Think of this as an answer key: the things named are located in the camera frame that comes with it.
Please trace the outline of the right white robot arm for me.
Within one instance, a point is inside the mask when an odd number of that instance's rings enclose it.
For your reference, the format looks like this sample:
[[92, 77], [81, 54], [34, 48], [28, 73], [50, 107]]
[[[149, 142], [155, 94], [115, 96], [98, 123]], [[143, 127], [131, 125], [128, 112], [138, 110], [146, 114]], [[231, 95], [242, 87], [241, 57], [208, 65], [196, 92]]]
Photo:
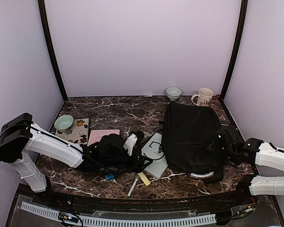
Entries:
[[[266, 166], [284, 172], [284, 148], [271, 142], [249, 138], [244, 140], [233, 126], [220, 128], [213, 135], [207, 149], [216, 152], [235, 164], [246, 163], [252, 167]], [[242, 205], [250, 196], [284, 196], [284, 176], [265, 177], [245, 175], [232, 194], [232, 201]]]

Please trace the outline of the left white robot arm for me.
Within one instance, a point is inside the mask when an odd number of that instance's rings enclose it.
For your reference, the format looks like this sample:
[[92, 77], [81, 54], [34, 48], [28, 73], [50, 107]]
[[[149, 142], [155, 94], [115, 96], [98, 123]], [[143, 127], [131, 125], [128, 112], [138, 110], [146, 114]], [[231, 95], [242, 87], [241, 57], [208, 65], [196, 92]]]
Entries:
[[55, 136], [33, 122], [24, 113], [2, 126], [0, 132], [0, 162], [10, 164], [31, 190], [47, 206], [57, 203], [48, 177], [42, 174], [28, 155], [37, 152], [58, 160], [79, 171], [105, 172], [106, 179], [128, 172], [142, 172], [153, 160], [142, 154], [144, 134], [133, 131], [126, 140], [111, 133], [89, 146], [69, 142]]

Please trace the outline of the black student bag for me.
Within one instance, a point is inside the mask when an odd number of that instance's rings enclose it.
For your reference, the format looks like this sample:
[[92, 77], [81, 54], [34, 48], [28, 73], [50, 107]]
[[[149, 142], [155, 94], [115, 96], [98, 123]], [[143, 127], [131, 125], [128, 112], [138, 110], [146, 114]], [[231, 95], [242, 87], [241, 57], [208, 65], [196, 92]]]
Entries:
[[218, 149], [207, 149], [220, 128], [220, 120], [210, 107], [168, 104], [161, 139], [168, 167], [201, 175], [205, 184], [222, 181], [226, 159]]

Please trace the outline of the yellow highlighter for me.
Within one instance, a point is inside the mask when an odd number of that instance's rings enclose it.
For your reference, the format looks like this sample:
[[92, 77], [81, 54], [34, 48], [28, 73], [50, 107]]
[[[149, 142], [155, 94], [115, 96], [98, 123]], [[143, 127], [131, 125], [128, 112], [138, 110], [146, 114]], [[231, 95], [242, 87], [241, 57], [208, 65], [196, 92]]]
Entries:
[[142, 180], [142, 182], [145, 184], [145, 186], [149, 186], [151, 184], [149, 179], [146, 177], [146, 175], [143, 172], [140, 172], [137, 175]]

